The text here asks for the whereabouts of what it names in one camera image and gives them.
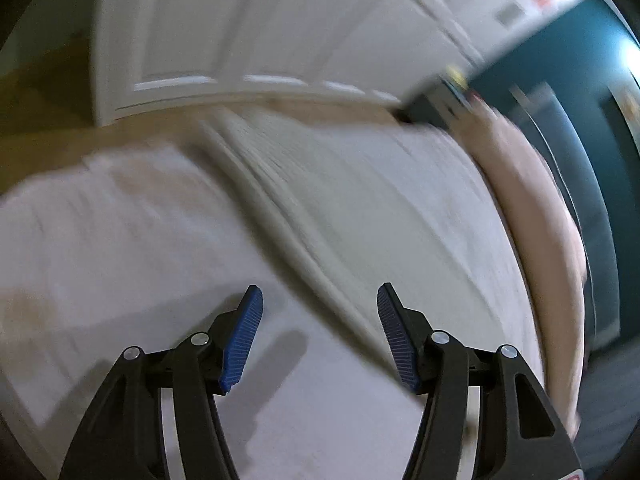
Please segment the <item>cream knitted cardigan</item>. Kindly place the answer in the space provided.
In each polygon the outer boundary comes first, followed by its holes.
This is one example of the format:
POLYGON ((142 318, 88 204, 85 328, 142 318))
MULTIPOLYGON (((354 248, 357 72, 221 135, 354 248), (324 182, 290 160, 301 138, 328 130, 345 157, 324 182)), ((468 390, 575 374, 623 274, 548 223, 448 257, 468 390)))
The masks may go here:
POLYGON ((514 344, 544 374, 535 315, 497 204, 471 159, 432 128, 311 127, 264 110, 198 125, 243 208, 323 307, 391 367, 375 307, 405 306, 464 344, 514 344))

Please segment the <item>pink folded duvet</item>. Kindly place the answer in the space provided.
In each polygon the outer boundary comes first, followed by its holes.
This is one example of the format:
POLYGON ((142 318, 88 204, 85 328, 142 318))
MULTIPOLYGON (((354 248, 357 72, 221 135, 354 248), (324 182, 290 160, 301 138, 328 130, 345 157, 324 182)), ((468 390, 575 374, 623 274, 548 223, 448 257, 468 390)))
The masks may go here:
POLYGON ((473 94, 450 132, 483 171, 506 219, 534 304, 548 396, 574 438, 585 363, 582 237, 547 162, 510 119, 473 94))

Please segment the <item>floral pink bedspread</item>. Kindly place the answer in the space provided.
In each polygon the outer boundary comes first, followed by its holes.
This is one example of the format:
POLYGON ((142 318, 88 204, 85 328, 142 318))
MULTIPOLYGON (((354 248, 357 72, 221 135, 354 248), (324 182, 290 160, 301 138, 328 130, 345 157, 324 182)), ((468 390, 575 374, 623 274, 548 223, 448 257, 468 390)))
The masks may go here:
POLYGON ((239 476, 400 478, 423 400, 243 208, 200 136, 212 111, 175 141, 99 152, 2 197, 2 415, 56 478, 122 350, 175 347, 256 285, 262 320, 240 381, 216 401, 239 476))

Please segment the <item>teal upholstered headboard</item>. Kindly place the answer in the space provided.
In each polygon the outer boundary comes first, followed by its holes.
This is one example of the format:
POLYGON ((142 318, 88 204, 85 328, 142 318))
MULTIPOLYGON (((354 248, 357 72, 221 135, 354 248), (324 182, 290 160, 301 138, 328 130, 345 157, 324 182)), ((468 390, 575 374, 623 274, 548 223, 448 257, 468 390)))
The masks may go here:
POLYGON ((585 0, 474 75, 470 87, 522 130, 568 201, 588 263, 593 356, 639 335, 639 154, 613 90, 638 47, 604 0, 585 0))

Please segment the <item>white panelled wardrobe doors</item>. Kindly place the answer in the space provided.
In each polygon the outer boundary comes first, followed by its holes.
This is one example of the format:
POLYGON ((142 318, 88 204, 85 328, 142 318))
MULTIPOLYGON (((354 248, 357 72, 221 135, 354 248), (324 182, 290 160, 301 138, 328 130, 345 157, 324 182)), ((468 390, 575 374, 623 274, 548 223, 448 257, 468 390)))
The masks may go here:
POLYGON ((96 122, 244 94, 394 104, 480 48, 444 0, 96 0, 96 122))

